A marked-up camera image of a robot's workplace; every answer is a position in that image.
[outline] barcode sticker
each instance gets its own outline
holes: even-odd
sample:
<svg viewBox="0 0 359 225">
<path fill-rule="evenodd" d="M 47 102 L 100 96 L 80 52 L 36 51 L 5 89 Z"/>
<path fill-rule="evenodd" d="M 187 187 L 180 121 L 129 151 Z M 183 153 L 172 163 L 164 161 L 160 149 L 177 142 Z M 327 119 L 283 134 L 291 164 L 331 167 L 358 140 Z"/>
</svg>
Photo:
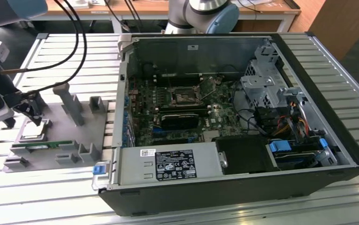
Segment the barcode sticker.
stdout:
<svg viewBox="0 0 359 225">
<path fill-rule="evenodd" d="M 156 150 L 155 149 L 141 149 L 140 156 L 155 156 Z"/>
</svg>

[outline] yellow wire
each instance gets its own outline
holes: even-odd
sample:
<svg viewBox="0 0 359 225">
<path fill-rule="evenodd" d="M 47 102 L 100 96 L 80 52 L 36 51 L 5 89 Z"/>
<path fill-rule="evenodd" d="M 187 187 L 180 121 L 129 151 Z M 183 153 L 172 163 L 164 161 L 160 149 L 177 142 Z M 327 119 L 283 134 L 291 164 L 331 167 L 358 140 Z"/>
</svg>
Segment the yellow wire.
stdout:
<svg viewBox="0 0 359 225">
<path fill-rule="evenodd" d="M 289 128 L 289 125 L 284 126 L 284 128 L 280 129 L 280 130 L 273 134 L 273 136 L 277 135 L 277 134 L 280 134 L 281 132 L 284 132 L 288 128 Z"/>
<path fill-rule="evenodd" d="M 306 122 L 304 122 L 304 120 L 299 120 L 302 123 L 303 123 L 303 125 L 304 125 L 304 127 L 303 127 L 303 129 L 306 128 Z"/>
</svg>

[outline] metal table surface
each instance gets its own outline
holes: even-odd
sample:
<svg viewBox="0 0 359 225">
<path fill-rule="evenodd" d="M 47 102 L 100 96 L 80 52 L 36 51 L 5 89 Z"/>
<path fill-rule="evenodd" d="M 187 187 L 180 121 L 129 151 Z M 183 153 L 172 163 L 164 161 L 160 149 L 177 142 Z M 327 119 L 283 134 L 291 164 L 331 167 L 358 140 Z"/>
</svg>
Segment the metal table surface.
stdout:
<svg viewBox="0 0 359 225">
<path fill-rule="evenodd" d="M 89 54 L 84 69 L 71 81 L 71 92 L 79 99 L 100 95 L 109 100 L 108 121 L 113 120 L 117 87 L 116 34 L 89 34 Z M 342 121 L 359 142 L 359 85 L 334 60 L 315 37 L 281 34 L 314 82 Z M 75 36 L 52 34 L 37 39 L 23 63 L 31 68 L 60 61 L 71 52 Z M 67 78 L 79 65 L 81 50 L 55 69 L 19 74 L 15 83 L 23 91 Z M 51 90 L 43 92 L 47 102 L 59 102 Z M 0 124 L 0 224 L 359 224 L 359 176 L 331 184 L 307 197 L 287 200 L 161 213 L 141 217 L 119 217 L 91 188 L 92 167 L 35 172 L 4 173 L 3 162 L 23 123 L 11 130 Z M 111 154 L 113 126 L 105 127 L 104 159 Z"/>
</svg>

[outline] white sticker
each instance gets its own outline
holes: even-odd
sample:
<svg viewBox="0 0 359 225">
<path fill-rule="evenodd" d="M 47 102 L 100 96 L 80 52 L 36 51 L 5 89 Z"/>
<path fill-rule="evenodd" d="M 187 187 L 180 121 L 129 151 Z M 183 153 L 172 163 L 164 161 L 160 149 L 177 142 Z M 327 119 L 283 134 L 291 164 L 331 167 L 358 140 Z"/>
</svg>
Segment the white sticker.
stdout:
<svg viewBox="0 0 359 225">
<path fill-rule="evenodd" d="M 141 149 L 140 156 L 155 156 L 156 150 L 155 149 Z"/>
<path fill-rule="evenodd" d="M 91 11 L 92 14 L 108 14 L 105 11 Z"/>
<path fill-rule="evenodd" d="M 199 49 L 199 45 L 188 45 L 188 50 L 197 50 Z"/>
</svg>

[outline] white table leg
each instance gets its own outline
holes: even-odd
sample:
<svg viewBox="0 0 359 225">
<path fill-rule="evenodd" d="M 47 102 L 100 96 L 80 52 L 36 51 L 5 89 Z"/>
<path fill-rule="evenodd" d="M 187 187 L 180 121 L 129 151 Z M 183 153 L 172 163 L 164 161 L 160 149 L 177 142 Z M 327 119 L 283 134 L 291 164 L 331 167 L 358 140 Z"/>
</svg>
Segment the white table leg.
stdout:
<svg viewBox="0 0 359 225">
<path fill-rule="evenodd" d="M 115 34 L 123 33 L 121 24 L 113 16 L 111 17 L 111 23 L 112 23 L 112 29 L 115 31 Z"/>
<path fill-rule="evenodd" d="M 279 24 L 277 32 L 288 32 L 293 19 L 295 19 L 295 14 L 284 15 L 284 19 L 281 20 Z"/>
</svg>

